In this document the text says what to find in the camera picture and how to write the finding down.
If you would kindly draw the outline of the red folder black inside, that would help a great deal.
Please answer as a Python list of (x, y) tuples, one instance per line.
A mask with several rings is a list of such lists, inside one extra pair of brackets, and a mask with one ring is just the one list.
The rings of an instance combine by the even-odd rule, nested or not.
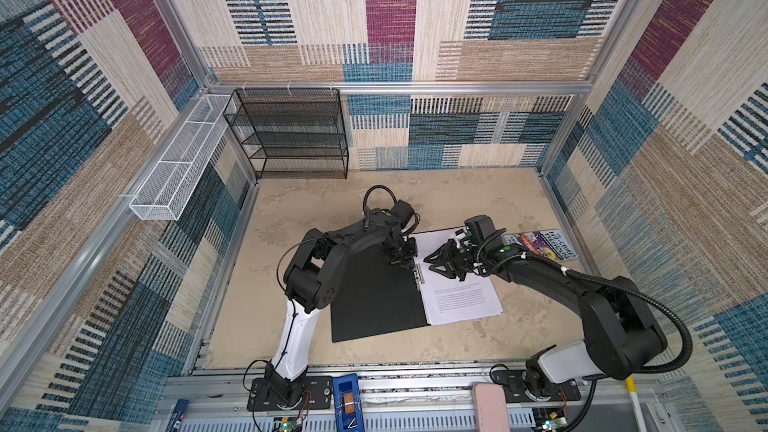
[(417, 287), (414, 259), (392, 265), (380, 248), (355, 257), (331, 306), (331, 340), (341, 343), (430, 326)]

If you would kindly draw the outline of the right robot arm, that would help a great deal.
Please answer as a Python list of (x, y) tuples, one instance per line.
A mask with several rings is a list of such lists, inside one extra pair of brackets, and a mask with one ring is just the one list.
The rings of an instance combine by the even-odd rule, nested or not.
[(443, 244), (428, 251), (431, 271), (448, 279), (496, 276), (560, 303), (581, 320), (583, 338), (530, 357), (522, 374), (533, 401), (549, 399), (576, 378), (624, 380), (682, 368), (693, 354), (683, 320), (623, 276), (604, 279), (566, 267), (518, 243), (487, 215), (467, 219)]

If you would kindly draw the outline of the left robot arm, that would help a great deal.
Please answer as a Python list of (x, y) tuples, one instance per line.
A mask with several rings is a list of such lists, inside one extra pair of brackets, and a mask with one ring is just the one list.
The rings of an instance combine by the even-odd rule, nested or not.
[(282, 406), (294, 406), (304, 396), (309, 348), (320, 311), (340, 291), (353, 258), (375, 249), (375, 262), (402, 266), (417, 254), (411, 234), (420, 215), (389, 187), (371, 186), (363, 197), (362, 214), (360, 221), (342, 229), (307, 231), (289, 248), (294, 255), (287, 269), (276, 273), (287, 311), (278, 350), (265, 365), (264, 380), (267, 396)]

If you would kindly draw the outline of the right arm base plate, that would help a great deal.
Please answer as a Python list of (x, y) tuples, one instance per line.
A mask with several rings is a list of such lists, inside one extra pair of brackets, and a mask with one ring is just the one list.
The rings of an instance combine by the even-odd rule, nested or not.
[(498, 365), (489, 371), (493, 384), (502, 387), (505, 400), (511, 403), (534, 403), (561, 401), (579, 401), (582, 395), (573, 381), (553, 384), (537, 372), (523, 369), (508, 369)]

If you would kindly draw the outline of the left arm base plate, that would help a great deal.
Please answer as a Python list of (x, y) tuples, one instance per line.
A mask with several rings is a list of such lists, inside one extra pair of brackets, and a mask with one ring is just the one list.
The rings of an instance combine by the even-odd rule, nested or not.
[(331, 407), (332, 380), (331, 376), (300, 376), (291, 382), (279, 376), (269, 380), (255, 378), (250, 384), (246, 408), (249, 412), (298, 412), (302, 407), (326, 410)]

